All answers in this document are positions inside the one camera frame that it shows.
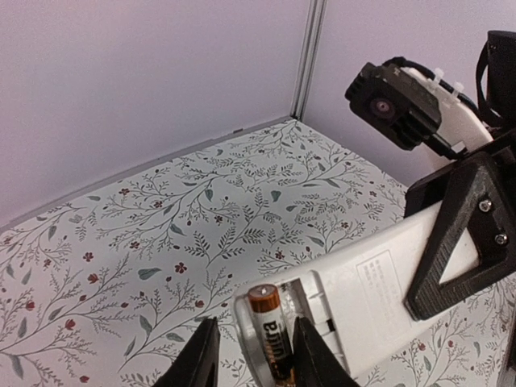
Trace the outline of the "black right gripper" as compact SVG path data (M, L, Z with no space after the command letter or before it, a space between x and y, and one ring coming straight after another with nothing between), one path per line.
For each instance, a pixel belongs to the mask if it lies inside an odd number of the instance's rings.
M428 320L515 272L515 129L406 192L404 216L438 212L405 304Z

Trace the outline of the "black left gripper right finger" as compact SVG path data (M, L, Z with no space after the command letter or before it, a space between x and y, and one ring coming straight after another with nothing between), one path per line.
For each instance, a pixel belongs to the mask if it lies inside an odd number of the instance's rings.
M306 317L297 317L293 330L293 370L296 386L357 387Z

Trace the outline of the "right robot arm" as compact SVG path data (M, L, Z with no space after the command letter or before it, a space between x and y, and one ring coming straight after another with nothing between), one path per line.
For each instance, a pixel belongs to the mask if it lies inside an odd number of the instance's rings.
M405 216L440 205L406 295L415 320L428 320L515 271L515 34L489 31L476 66L481 117L494 141L414 183ZM479 265L450 281L441 276L464 232Z

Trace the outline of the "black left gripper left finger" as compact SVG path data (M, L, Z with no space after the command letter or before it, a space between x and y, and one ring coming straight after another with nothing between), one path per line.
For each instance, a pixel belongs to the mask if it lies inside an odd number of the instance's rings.
M205 318L154 387L218 385L220 332L217 318Z

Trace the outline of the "gold black AAA battery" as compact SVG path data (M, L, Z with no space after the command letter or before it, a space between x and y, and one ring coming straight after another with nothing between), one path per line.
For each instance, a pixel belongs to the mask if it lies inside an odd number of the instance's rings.
M253 286L248 300L273 380L278 386L294 385L293 350L278 288L273 284Z

